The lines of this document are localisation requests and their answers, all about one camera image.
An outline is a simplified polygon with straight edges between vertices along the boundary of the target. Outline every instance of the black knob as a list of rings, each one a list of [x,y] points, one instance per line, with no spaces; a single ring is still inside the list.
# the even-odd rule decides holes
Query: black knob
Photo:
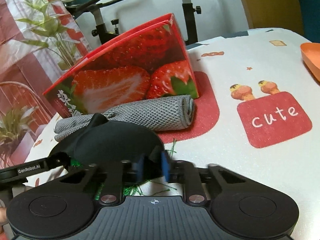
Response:
[[[200,6],[196,6],[196,13],[201,14],[201,7]]]
[[[93,37],[98,36],[98,31],[97,30],[92,30],[91,34],[92,34]]]
[[[114,19],[114,20],[112,20],[112,21],[111,21],[111,24],[112,24],[112,25],[117,25],[117,24],[119,24],[119,19]]]

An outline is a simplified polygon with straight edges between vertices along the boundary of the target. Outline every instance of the strawberry image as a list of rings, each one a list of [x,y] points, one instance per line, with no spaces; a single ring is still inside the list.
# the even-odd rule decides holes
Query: strawberry image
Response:
[[[148,72],[135,66],[80,71],[72,81],[74,95],[81,99],[89,114],[142,100],[149,85]]]
[[[152,74],[146,98],[177,95],[191,95],[192,98],[198,98],[199,95],[191,76],[186,60],[163,65]]]
[[[171,40],[169,27],[159,27],[114,48],[106,53],[104,58],[114,67],[135,65],[153,71],[165,57],[166,51],[171,46]]]

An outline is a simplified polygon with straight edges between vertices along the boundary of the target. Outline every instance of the strawberry box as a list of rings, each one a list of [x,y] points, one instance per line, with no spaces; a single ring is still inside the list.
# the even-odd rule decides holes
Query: strawberry box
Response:
[[[173,14],[106,42],[44,92],[63,118],[103,113],[138,100],[187,94],[199,97]]]

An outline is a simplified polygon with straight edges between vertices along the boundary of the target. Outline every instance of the gray towel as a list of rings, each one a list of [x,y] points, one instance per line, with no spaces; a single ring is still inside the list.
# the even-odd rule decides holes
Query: gray towel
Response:
[[[103,113],[109,120],[143,125],[153,131],[181,130],[193,120],[194,101],[190,95],[142,100],[115,106]],[[93,114],[61,119],[54,137],[57,142],[88,125]]]

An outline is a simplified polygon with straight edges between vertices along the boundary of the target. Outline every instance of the orange plastic bowl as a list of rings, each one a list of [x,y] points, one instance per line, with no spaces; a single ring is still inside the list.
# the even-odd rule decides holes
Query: orange plastic bowl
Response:
[[[300,48],[303,61],[315,78],[320,81],[320,43],[303,43]]]

